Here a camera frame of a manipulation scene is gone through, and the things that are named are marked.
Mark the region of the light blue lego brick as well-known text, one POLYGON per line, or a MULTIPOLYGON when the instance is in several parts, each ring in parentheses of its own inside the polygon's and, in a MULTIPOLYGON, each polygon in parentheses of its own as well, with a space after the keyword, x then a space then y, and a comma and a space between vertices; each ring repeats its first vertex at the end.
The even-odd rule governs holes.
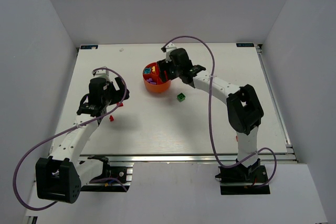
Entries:
POLYGON ((144 68, 143 74, 151 74, 152 73, 152 68, 144 68))

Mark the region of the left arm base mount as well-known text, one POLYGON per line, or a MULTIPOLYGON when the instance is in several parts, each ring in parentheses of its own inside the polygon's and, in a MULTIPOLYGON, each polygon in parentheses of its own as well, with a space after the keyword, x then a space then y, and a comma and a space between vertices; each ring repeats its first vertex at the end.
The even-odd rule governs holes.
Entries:
POLYGON ((114 164, 104 156, 91 155, 75 165, 81 191, 126 192, 132 180, 130 165, 114 164))

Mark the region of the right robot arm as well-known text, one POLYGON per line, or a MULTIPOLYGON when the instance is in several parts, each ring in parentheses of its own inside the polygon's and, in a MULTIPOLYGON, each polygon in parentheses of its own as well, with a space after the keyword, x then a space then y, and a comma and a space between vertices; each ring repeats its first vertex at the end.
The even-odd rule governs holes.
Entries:
POLYGON ((237 86, 212 75, 205 67, 194 65, 185 49, 173 44, 161 48, 165 59, 157 62, 163 81, 180 78, 184 84, 205 91, 227 107, 228 121, 236 131, 238 154, 236 166, 250 175, 260 166, 257 133, 264 111, 253 86, 237 86))

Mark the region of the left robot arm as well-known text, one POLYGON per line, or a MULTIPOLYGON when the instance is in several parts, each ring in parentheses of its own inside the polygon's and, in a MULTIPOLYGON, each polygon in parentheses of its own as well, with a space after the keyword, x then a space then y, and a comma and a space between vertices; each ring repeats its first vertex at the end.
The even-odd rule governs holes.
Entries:
POLYGON ((89 92, 79 103, 74 129, 66 133, 47 158, 40 158, 36 163, 38 198, 72 204, 83 186, 111 175, 106 157, 90 156, 85 161, 80 161, 79 157, 98 129, 107 107, 119 105, 128 98, 129 90, 120 77, 110 81, 106 74, 99 74, 90 80, 89 92))

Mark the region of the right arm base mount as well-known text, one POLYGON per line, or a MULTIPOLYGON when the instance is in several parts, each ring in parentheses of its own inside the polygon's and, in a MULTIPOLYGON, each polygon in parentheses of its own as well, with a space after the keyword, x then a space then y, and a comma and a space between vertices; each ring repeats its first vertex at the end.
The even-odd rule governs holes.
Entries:
POLYGON ((220 183, 221 195, 269 195, 267 171, 260 159, 245 167, 239 164, 233 168, 218 168, 215 179, 220 183))

